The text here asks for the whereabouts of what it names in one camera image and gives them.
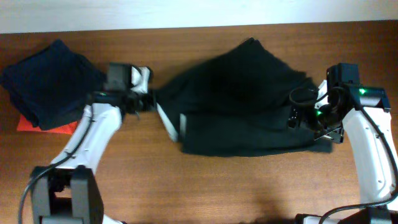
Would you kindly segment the black shorts garment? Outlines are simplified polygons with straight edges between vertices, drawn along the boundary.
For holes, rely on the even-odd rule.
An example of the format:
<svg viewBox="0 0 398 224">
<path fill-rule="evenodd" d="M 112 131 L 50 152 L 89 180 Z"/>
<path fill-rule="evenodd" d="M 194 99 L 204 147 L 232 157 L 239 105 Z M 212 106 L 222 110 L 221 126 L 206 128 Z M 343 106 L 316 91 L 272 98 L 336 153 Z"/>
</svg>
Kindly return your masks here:
<svg viewBox="0 0 398 224">
<path fill-rule="evenodd" d="M 290 92 L 314 98 L 316 86 L 256 39 L 177 75 L 156 91 L 170 137 L 187 154 L 256 157 L 332 151 L 330 141 L 291 128 Z"/>
</svg>

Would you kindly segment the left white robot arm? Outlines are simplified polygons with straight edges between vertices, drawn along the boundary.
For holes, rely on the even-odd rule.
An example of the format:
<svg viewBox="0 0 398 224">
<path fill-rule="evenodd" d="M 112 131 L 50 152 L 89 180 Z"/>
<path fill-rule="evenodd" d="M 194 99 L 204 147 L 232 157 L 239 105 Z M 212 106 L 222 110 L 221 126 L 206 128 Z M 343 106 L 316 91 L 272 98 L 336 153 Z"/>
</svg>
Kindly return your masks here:
<svg viewBox="0 0 398 224">
<path fill-rule="evenodd" d="M 155 109 L 154 91 L 97 91 L 88 97 L 83 117 L 58 156 L 33 169 L 30 195 L 34 223 L 116 223 L 104 213 L 95 180 L 102 155 L 126 114 Z"/>
</svg>

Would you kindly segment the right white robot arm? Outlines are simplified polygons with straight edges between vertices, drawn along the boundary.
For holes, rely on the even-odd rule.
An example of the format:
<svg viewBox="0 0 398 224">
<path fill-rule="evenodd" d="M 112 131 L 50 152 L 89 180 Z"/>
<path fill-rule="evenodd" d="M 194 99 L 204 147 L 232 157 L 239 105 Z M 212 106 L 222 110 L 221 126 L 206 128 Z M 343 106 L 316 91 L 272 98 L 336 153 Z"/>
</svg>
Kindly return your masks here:
<svg viewBox="0 0 398 224">
<path fill-rule="evenodd" d="M 397 223 L 397 153 L 391 133 L 388 99 L 382 88 L 361 85 L 322 87 L 314 100 L 290 102 L 314 115 L 315 138 L 334 142 L 346 133 L 357 170 L 361 201 L 324 215 L 298 214 L 296 223 Z"/>
</svg>

